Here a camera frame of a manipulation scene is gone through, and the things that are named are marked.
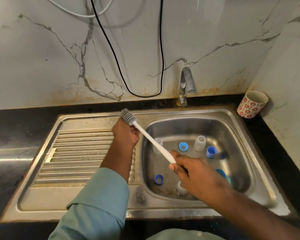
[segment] rolled-up sleeve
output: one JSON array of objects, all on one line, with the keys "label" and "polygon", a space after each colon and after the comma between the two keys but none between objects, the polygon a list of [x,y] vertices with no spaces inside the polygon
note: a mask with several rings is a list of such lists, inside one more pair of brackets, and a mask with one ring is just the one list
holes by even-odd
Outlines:
[{"label": "rolled-up sleeve", "polygon": [[49,240],[119,239],[129,198],[127,182],[115,171],[99,168],[67,206]]}]

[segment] sink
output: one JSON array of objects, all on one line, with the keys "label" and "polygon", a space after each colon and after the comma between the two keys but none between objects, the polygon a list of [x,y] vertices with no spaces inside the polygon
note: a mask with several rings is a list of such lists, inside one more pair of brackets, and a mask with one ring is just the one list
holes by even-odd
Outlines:
[{"label": "sink", "polygon": [[[167,150],[176,150],[180,154],[193,158],[204,158],[214,169],[222,169],[234,189],[245,193],[254,182],[254,175],[247,155],[235,132],[224,121],[209,116],[175,116],[157,120],[147,125],[147,132],[153,138],[160,138]],[[195,139],[203,135],[207,140],[205,150],[194,149]],[[181,151],[179,144],[186,142],[188,149]],[[208,146],[215,146],[218,153],[213,159],[206,155]],[[169,168],[169,162],[162,154],[153,151],[152,143],[142,139],[142,156],[144,181],[148,188],[161,196],[176,199],[197,200],[188,193],[180,197],[176,192],[178,177]],[[154,182],[156,174],[164,177],[164,184]]]},{"label": "sink", "polygon": [[[138,123],[163,146],[190,157],[202,157],[214,169],[222,169],[234,189],[267,207],[277,215],[290,210],[274,183],[263,157],[254,145],[242,118],[232,106],[183,107],[132,111]],[[98,170],[113,139],[111,128],[120,112],[61,115],[30,165],[0,222],[58,221],[66,205]],[[203,152],[194,150],[196,137],[203,135]],[[179,150],[186,142],[188,150]],[[218,153],[206,157],[213,145]],[[153,152],[150,142],[140,135],[128,181],[127,218],[201,219],[220,216],[188,193],[176,192],[177,176],[169,162]],[[154,177],[164,182],[156,185]]]}]

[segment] marble wall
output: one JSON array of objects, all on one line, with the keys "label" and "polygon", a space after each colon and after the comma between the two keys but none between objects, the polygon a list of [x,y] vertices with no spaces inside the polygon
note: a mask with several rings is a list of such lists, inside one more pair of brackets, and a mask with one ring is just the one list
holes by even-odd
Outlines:
[{"label": "marble wall", "polygon": [[[55,0],[91,13],[85,0]],[[97,11],[109,0],[97,0]],[[299,0],[164,0],[163,93],[178,94],[191,67],[197,93],[243,93]],[[114,0],[100,17],[129,88],[159,91],[160,0]],[[93,19],[71,16],[47,0],[0,0],[0,109],[132,101]]]},{"label": "marble wall", "polygon": [[300,169],[300,3],[249,89],[269,96],[264,121]]}]

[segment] granite countertop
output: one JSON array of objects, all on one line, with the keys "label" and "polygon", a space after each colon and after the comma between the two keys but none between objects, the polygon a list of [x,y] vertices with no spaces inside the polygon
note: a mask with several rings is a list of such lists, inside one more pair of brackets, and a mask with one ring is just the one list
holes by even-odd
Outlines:
[{"label": "granite countertop", "polygon": [[[233,105],[238,106],[243,94],[187,98],[188,106]],[[159,99],[106,104],[83,104],[43,108],[0,110],[0,215],[12,197],[40,145],[54,125],[58,115],[98,113],[142,109],[175,108],[176,99]],[[260,116],[244,119],[252,138],[295,212],[284,218],[300,228],[300,171],[288,156]],[[22,160],[16,168],[11,148]],[[0,224],[0,239],[47,239],[56,222]],[[126,222],[123,239],[144,239],[169,228],[208,231],[225,239],[246,239],[223,218],[203,220],[130,220]]]}]

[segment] faucet spout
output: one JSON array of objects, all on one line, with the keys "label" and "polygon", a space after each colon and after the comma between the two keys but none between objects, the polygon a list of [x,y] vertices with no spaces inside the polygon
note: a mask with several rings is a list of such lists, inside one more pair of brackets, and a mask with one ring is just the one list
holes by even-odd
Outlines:
[{"label": "faucet spout", "polygon": [[179,88],[179,100],[177,104],[181,107],[186,106],[186,88],[188,93],[197,92],[195,81],[193,80],[193,76],[189,67],[184,67],[181,72],[180,78],[180,88]]}]

